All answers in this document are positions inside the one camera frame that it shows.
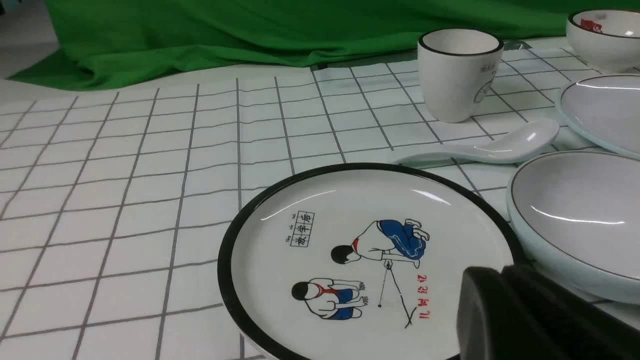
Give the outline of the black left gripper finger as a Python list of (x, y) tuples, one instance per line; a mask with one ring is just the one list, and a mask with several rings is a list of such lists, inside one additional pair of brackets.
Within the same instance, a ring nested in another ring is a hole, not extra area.
[(639, 331), (530, 266), (462, 273), (458, 360), (637, 360)]

